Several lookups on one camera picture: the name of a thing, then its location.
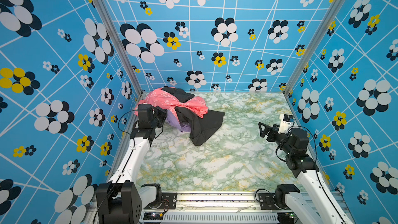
blue wallpaper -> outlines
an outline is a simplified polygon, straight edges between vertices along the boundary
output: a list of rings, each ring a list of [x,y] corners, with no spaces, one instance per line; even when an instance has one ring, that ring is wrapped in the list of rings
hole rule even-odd
[[[92,0],[0,0],[0,223],[80,223],[137,94]]]
[[[288,94],[356,223],[398,223],[397,13],[397,0],[346,0]]]
[[[333,0],[105,0],[143,90],[282,91]]]

purple garment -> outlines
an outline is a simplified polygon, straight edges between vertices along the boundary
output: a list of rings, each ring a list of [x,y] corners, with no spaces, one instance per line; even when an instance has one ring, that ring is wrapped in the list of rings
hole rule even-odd
[[[178,122],[177,118],[172,114],[170,110],[167,110],[166,121],[172,127],[177,128],[180,132],[191,132],[191,127],[189,126],[189,124],[181,124],[180,122]]]

black garment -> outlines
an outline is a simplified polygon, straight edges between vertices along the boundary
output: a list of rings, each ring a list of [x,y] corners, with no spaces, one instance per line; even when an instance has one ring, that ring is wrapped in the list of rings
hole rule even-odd
[[[172,87],[164,87],[162,88],[163,91],[168,92],[169,94],[173,95],[178,99],[179,102],[185,103],[191,98],[195,97],[192,93],[186,93],[181,88],[172,88]]]
[[[208,110],[203,118],[185,107],[175,107],[180,123],[189,123],[191,134],[189,138],[195,146],[206,142],[222,125],[225,112]]]

pink jacket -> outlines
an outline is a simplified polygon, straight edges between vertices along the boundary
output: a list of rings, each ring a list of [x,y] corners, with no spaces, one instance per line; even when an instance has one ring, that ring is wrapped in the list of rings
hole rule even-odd
[[[155,89],[154,91],[150,92],[144,100],[140,100],[138,102],[138,104],[142,103],[148,103],[154,107],[159,106],[160,108],[168,109],[177,119],[178,117],[174,107],[188,108],[201,118],[203,118],[203,115],[205,115],[208,110],[205,100],[202,97],[196,96],[188,100],[186,103],[181,103],[176,97],[166,91],[163,91],[162,88]]]

green marble floor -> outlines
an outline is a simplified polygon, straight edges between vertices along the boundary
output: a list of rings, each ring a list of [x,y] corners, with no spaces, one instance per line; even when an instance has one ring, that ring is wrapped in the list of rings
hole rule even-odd
[[[258,122],[279,123],[291,114],[282,93],[196,93],[209,109],[225,112],[222,127],[202,146],[165,123],[145,156],[137,185],[163,191],[274,191],[281,183],[303,187],[275,156],[275,143],[259,135]]]

